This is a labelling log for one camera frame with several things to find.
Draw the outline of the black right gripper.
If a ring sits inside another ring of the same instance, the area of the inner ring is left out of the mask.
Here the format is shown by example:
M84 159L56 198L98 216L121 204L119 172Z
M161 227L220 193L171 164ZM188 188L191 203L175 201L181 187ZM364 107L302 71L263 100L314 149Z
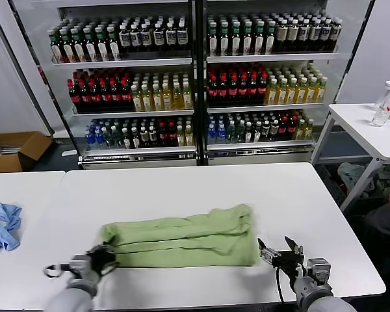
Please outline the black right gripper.
M285 236L285 242L290 250L288 252L276 252L272 248L268 248L266 244L260 239L257 239L259 245L260 258L272 264L274 259L274 266L281 269L289 278L297 278L297 268L301 267L304 262L303 246L298 245L293 239Z

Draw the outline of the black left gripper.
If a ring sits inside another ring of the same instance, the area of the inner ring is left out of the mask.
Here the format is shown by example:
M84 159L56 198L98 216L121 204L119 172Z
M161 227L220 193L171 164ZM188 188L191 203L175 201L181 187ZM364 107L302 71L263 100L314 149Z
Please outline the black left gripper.
M105 276L118 267L114 246L110 244L99 244L88 252L90 257L91 269L99 276Z

